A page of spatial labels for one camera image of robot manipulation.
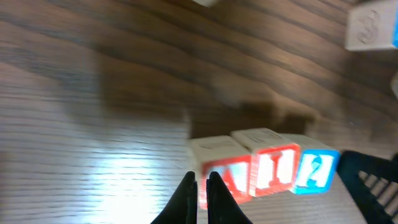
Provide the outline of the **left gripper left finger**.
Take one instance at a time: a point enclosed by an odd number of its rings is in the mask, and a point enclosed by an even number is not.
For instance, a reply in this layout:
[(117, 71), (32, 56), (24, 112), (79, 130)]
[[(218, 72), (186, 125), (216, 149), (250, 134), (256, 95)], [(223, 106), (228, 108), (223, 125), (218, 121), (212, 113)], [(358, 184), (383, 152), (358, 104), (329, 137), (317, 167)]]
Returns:
[(196, 224), (198, 184), (195, 173), (188, 171), (174, 194), (151, 224)]

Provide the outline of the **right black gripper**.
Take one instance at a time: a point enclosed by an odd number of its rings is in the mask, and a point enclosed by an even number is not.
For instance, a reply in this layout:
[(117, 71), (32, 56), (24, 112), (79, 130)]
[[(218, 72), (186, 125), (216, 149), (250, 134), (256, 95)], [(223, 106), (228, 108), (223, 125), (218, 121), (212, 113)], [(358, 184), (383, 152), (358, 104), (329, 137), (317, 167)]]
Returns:
[(397, 207), (397, 155), (383, 159), (355, 151), (344, 151), (337, 173), (367, 223), (393, 224)]

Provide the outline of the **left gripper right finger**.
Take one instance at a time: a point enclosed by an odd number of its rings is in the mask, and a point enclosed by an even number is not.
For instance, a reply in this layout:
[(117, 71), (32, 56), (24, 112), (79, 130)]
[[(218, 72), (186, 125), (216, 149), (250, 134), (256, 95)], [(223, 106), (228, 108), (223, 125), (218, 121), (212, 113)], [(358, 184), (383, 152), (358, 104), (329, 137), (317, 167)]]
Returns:
[(252, 224), (236, 203), (218, 172), (206, 180), (208, 224)]

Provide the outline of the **red A block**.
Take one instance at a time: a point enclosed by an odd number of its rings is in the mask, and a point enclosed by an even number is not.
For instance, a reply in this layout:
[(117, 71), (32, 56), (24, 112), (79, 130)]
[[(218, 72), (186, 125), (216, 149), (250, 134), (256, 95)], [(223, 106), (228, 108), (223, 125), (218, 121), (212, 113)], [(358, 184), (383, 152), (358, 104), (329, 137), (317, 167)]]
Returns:
[(213, 136), (188, 140), (192, 152), (192, 171), (198, 182), (199, 207), (207, 209), (206, 180), (211, 172), (223, 179), (235, 201), (252, 199), (249, 194), (251, 153), (230, 136)]

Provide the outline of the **blue 2 block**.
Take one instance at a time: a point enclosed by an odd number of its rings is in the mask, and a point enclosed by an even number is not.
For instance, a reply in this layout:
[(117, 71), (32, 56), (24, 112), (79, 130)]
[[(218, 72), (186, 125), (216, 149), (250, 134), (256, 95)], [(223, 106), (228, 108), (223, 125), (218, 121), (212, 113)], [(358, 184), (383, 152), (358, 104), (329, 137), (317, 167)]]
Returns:
[(296, 195), (327, 192), (333, 182), (340, 152), (305, 135), (282, 135), (298, 144), (302, 150), (295, 183), (290, 191)]

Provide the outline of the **red I block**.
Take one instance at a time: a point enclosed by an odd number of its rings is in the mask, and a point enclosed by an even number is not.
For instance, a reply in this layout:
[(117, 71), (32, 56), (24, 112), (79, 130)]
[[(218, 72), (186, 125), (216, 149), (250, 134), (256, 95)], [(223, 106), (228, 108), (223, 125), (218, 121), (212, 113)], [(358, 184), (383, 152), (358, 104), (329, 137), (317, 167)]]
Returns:
[(297, 143), (267, 128), (233, 131), (231, 137), (251, 153), (251, 196), (263, 197), (292, 188), (301, 156)]

